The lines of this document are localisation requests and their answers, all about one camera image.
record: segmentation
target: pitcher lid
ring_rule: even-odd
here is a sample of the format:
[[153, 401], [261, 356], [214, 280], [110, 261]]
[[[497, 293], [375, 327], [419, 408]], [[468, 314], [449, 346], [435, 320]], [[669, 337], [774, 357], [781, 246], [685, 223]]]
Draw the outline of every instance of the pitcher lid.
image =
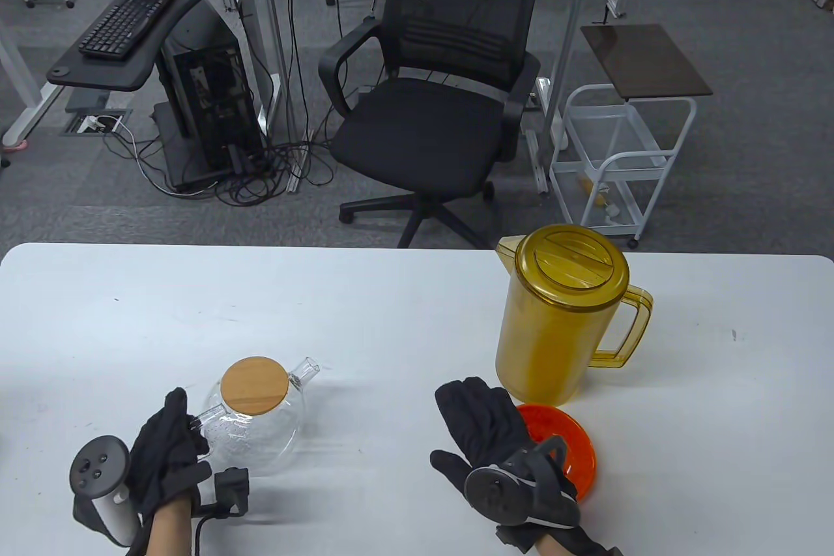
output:
[[569, 225], [527, 235], [515, 253], [515, 272], [545, 302], [582, 311], [620, 300], [629, 281], [626, 258], [611, 241]]
[[251, 417], [277, 407], [288, 390], [287, 370], [279, 362], [264, 356], [238, 360], [220, 381], [220, 395], [227, 406]]

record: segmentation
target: caster wheel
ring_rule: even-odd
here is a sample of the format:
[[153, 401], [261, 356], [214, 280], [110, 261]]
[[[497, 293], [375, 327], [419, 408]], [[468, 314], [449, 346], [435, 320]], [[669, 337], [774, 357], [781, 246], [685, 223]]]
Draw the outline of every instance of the caster wheel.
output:
[[482, 190], [483, 201], [492, 202], [495, 199], [495, 185], [492, 183], [484, 183]]

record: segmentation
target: teapot spout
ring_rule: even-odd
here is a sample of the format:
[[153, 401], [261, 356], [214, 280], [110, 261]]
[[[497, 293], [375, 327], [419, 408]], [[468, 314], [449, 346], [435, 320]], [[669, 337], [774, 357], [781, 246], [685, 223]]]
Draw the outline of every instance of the teapot spout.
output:
[[524, 237], [525, 235], [519, 235], [518, 237], [502, 237], [501, 240], [498, 241], [498, 247], [495, 248], [495, 251], [498, 253], [498, 258], [501, 259], [507, 273], [513, 272], [513, 267], [515, 267], [515, 251], [518, 249], [519, 243], [521, 243]]
[[310, 357], [302, 360], [301, 365], [298, 365], [293, 371], [289, 372], [289, 381], [295, 388], [301, 390], [315, 375], [321, 371], [319, 363]]

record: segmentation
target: keyboard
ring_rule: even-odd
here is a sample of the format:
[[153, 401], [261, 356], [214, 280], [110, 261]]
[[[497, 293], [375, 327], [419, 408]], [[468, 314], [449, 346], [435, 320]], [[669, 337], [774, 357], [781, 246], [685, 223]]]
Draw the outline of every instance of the keyboard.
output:
[[84, 56], [122, 61], [173, 0], [116, 0], [78, 44]]

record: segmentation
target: mesh chair back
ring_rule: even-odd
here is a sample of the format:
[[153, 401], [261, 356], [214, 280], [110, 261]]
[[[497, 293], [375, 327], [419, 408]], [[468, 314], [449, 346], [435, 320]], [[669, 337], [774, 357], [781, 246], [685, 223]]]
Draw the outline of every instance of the mesh chair back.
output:
[[386, 0], [385, 64], [456, 74], [507, 91], [521, 71], [534, 2]]

